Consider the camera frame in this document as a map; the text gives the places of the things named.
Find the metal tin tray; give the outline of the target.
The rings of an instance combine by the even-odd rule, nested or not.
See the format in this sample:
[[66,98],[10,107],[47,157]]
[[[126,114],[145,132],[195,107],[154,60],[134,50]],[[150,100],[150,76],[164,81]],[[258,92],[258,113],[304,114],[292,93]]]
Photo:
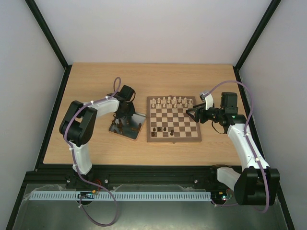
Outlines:
[[[141,129],[145,124],[145,120],[146,120],[145,114],[135,113],[131,117],[125,117],[125,118],[120,119],[123,123],[123,134],[119,133],[117,127],[115,126],[115,120],[116,120],[115,115],[113,115],[113,117],[114,118],[111,122],[109,129],[108,129],[109,132],[111,132],[112,134],[118,135],[120,137],[128,138],[128,139],[131,139],[131,140],[134,140],[134,141],[136,141],[138,139],[139,134],[141,132]],[[132,127],[138,127],[139,123],[142,124],[140,131],[139,132],[132,131],[131,128]]]

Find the wooden chess board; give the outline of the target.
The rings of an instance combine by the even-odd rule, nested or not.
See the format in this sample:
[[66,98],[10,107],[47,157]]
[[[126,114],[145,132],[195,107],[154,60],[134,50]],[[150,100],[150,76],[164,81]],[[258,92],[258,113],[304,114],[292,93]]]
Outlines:
[[[195,96],[148,96],[147,142],[201,142],[199,123],[186,114],[186,110],[195,104]],[[152,137],[154,127],[156,128],[155,137]],[[173,136],[170,135],[171,130],[174,130]]]

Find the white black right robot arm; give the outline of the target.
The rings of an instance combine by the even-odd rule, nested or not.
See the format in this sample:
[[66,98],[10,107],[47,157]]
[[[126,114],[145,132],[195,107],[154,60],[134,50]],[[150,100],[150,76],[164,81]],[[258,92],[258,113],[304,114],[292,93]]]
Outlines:
[[250,133],[247,119],[238,114],[237,94],[223,92],[221,104],[217,108],[209,92],[200,94],[201,104],[187,110],[195,121],[218,123],[224,134],[231,139],[239,156],[242,173],[230,167],[219,167],[210,174],[209,182],[213,187],[228,186],[239,205],[271,206],[274,204],[280,174],[264,160]]

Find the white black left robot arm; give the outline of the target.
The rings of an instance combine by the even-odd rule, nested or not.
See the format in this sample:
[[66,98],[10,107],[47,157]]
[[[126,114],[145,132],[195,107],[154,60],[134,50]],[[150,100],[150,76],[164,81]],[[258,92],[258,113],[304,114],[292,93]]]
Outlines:
[[113,113],[113,123],[122,132],[125,118],[131,118],[135,113],[133,100],[135,90],[124,85],[120,91],[110,93],[102,99],[81,103],[73,101],[59,127],[60,134],[70,147],[73,158],[73,169],[81,175],[86,175],[92,168],[89,145],[95,121],[98,117]]

